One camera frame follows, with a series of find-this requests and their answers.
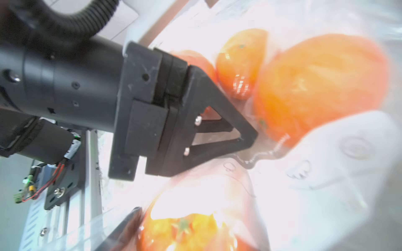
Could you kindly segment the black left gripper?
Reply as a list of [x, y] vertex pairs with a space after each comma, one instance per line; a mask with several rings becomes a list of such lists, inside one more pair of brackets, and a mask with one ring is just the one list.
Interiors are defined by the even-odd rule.
[[1, 156], [59, 162], [73, 138], [63, 125], [112, 132], [110, 178], [132, 180], [141, 156], [156, 157], [172, 102], [184, 94], [188, 65], [130, 44], [77, 45], [39, 36], [1, 39]]

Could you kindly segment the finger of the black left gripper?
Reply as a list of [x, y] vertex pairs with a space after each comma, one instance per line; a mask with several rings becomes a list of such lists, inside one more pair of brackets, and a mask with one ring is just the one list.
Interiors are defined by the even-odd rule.
[[[238, 130], [236, 139], [193, 145], [198, 133]], [[184, 94], [172, 102], [160, 151], [148, 158], [145, 173], [172, 177], [226, 154], [253, 146], [256, 129], [198, 67], [187, 70]]]

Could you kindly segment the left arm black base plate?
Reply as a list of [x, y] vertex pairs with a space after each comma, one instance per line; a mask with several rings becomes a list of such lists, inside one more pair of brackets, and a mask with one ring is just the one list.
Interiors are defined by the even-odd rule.
[[73, 148], [74, 155], [61, 161], [57, 178], [47, 188], [44, 205], [46, 211], [68, 201], [85, 183], [85, 136], [82, 136], [82, 131], [71, 132], [79, 143]]

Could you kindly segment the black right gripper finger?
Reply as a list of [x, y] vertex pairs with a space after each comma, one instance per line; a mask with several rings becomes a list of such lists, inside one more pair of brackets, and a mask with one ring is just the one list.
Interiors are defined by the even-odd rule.
[[142, 208], [135, 207], [95, 250], [122, 251], [137, 232], [141, 220]]

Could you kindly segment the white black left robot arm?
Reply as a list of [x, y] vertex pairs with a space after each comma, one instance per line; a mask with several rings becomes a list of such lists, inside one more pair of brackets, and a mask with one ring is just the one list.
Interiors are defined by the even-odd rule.
[[44, 1], [1, 1], [1, 108], [114, 134], [109, 177], [172, 177], [253, 146], [258, 133], [199, 67], [151, 41], [185, 1], [127, 1], [123, 45], [98, 33], [118, 1], [65, 14]]

